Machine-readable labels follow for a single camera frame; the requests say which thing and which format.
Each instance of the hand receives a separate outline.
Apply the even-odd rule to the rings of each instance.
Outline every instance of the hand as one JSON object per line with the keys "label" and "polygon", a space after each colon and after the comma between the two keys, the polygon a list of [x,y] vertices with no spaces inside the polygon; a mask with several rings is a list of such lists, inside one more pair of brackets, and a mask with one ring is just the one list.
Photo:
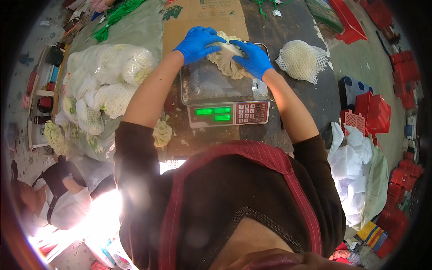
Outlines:
{"label": "hand", "polygon": [[235,55],[232,59],[245,67],[255,78],[263,80],[264,72],[270,68],[274,69],[270,63],[269,57],[258,45],[250,42],[243,43],[238,40],[230,40],[229,43],[240,47],[240,49],[246,53],[248,56],[247,58]]}
{"label": "hand", "polygon": [[184,64],[187,65],[203,59],[208,54],[220,51],[219,46],[207,47],[207,45],[217,41],[226,43],[225,39],[217,36],[213,28],[195,26],[187,32],[184,40],[173,51],[180,51],[184,57]]}

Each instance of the wooden table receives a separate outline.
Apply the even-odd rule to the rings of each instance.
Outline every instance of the wooden table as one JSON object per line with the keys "label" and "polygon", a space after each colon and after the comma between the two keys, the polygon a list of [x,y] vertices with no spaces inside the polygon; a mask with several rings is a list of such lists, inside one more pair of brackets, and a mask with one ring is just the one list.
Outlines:
{"label": "wooden table", "polygon": [[[291,40],[303,40],[309,45],[326,50],[323,41],[317,35],[312,15],[305,2],[292,0],[289,4],[278,5],[282,17],[273,16],[274,6],[271,2],[264,2],[262,8],[267,13],[267,19],[259,13],[257,4],[250,0],[241,0],[241,5],[250,41],[264,43],[267,46],[276,71],[284,76],[303,101],[326,141],[326,146],[329,147],[332,140],[330,122],[337,122],[340,112],[339,90],[333,70],[326,67],[326,70],[317,76],[318,84],[314,85],[307,81],[292,79],[275,63],[279,50]],[[262,141],[286,152],[292,151],[292,143],[282,130],[276,103],[271,102],[270,106],[267,124],[207,127],[204,132],[193,132],[189,127],[186,106],[182,105],[180,100],[180,78],[177,77],[165,102],[165,113],[171,117],[168,124],[177,134],[167,145],[167,156],[169,159],[178,159],[199,152],[210,145],[231,140]]]}

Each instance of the white shirt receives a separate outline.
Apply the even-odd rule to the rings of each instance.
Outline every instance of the white shirt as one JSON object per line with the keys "label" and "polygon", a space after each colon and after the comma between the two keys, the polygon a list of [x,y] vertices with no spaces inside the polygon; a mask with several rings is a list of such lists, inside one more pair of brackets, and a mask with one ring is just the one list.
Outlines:
{"label": "white shirt", "polygon": [[[43,178],[40,178],[35,185],[35,190],[39,190],[46,184]],[[44,226],[48,224],[48,210],[50,209],[51,201],[54,198],[49,188],[45,191],[47,200],[42,207],[42,211],[39,214],[38,226]],[[84,188],[77,194],[72,195],[69,191],[61,195],[56,205],[54,206],[53,213],[51,215],[51,224],[60,230],[68,230],[75,225],[79,224],[85,219],[87,214],[90,212],[92,204],[92,198],[88,188]]]}

